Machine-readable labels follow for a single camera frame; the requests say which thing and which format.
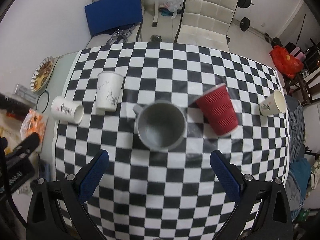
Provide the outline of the white bamboo print paper cup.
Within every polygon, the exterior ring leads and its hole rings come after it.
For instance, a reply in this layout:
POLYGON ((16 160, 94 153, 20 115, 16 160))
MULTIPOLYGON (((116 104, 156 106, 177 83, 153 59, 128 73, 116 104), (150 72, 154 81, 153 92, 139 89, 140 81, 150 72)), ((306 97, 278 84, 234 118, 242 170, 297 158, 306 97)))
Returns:
POLYGON ((98 74, 96 107, 115 112, 124 77, 118 73, 104 71, 98 74))

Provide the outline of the white calligraphy cup left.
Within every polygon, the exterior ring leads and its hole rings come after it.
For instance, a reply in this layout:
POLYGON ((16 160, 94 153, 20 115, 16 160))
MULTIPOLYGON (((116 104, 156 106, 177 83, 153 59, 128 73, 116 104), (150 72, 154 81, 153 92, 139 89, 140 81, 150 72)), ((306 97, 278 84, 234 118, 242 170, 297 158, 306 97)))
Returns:
POLYGON ((50 108, 52 117, 57 121, 79 124, 84 116, 84 107, 74 101, 57 96, 50 108))

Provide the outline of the white calligraphy cup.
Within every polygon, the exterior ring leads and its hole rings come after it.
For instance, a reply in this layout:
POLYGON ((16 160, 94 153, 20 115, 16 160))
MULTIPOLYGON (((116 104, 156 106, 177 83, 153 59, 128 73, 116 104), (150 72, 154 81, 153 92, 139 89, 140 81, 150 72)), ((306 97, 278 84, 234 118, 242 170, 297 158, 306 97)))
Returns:
POLYGON ((286 113, 287 104, 284 98, 284 94, 279 90, 275 90, 264 101, 259 103, 259 111, 263 116, 286 113))
POLYGON ((52 117, 57 121, 79 124, 84 116, 84 107, 74 101, 57 96, 50 108, 52 117))

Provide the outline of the white calligraphy cup right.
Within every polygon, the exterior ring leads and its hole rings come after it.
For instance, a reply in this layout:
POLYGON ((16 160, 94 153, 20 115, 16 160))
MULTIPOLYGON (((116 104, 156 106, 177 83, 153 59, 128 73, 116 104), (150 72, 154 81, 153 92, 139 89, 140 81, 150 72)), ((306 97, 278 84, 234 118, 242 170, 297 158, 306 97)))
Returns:
POLYGON ((259 111, 263 116, 286 113, 287 104, 284 98, 284 94, 279 90, 275 90, 264 101, 259 103, 259 111))

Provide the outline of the red ripple paper cup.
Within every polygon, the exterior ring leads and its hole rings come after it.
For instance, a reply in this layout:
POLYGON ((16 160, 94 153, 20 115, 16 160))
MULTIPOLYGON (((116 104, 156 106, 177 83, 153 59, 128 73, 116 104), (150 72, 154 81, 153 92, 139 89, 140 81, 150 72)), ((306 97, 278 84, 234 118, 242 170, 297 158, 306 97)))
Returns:
POLYGON ((207 90, 195 100, 218 137, 225 137, 237 129, 239 123, 224 83, 207 90))

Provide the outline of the orange snack bag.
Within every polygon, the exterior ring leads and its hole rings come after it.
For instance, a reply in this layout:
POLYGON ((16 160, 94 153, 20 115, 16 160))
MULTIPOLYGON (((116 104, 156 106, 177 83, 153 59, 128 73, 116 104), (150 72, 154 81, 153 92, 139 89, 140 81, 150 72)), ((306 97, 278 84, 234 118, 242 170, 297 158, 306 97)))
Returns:
POLYGON ((37 112, 34 109, 29 109, 29 113, 22 122, 20 128, 21 139, 24 140, 26 137, 36 132, 39 135, 40 144, 35 150, 36 153, 41 153, 46 126, 48 122, 48 116, 37 112))

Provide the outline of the patterned plate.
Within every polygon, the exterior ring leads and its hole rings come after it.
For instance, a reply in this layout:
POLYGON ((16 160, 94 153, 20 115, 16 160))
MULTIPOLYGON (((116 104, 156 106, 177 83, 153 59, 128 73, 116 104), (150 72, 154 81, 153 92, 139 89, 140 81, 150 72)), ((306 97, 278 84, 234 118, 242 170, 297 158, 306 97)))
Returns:
POLYGON ((37 67, 31 78, 30 90, 35 93, 49 81, 54 69, 54 58, 52 56, 45 58, 37 67))

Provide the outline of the black white checkered tablecloth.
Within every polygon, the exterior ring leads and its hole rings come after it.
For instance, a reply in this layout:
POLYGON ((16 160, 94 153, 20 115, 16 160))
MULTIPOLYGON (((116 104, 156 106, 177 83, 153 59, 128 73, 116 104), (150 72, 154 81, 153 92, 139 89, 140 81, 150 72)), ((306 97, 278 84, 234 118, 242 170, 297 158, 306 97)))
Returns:
POLYGON ((273 68, 216 49, 138 42, 81 50, 62 96, 84 115, 56 124, 56 177, 106 150, 108 168, 85 208, 108 239, 211 239, 235 206, 210 166, 214 150, 254 179, 287 177, 287 114, 259 111, 279 89, 273 68))

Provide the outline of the grey ribbed mug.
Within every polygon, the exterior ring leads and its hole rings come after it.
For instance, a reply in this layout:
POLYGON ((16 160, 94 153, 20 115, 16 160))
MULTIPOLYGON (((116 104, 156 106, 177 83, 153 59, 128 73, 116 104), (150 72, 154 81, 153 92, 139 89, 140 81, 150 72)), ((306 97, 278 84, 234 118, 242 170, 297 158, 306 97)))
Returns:
POLYGON ((144 146, 152 151, 175 149, 186 130, 185 114, 176 105, 157 100, 144 107, 135 105, 137 134, 144 146))

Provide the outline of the red plastic bag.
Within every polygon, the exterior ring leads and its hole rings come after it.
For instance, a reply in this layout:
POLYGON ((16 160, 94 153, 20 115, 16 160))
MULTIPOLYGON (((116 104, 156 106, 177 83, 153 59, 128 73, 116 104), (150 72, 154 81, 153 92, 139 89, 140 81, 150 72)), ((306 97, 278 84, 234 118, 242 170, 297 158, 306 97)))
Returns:
POLYGON ((303 69, 303 63, 281 46, 274 46, 270 51, 270 56, 276 69, 290 79, 293 79, 303 69))

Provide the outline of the blue folder on chair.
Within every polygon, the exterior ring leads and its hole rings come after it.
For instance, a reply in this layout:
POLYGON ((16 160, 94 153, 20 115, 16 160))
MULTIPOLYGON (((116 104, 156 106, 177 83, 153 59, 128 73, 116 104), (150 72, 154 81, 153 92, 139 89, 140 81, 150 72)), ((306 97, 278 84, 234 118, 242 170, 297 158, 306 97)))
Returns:
POLYGON ((143 20, 140 0, 100 0, 85 6, 91 36, 143 20))

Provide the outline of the cream chair right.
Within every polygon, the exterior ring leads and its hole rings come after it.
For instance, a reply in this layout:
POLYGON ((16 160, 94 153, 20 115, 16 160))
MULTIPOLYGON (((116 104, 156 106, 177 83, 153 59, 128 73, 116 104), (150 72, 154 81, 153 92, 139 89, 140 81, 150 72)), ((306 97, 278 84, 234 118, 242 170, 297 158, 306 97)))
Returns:
POLYGON ((227 32, 238 0, 184 0, 176 43, 229 52, 227 32))

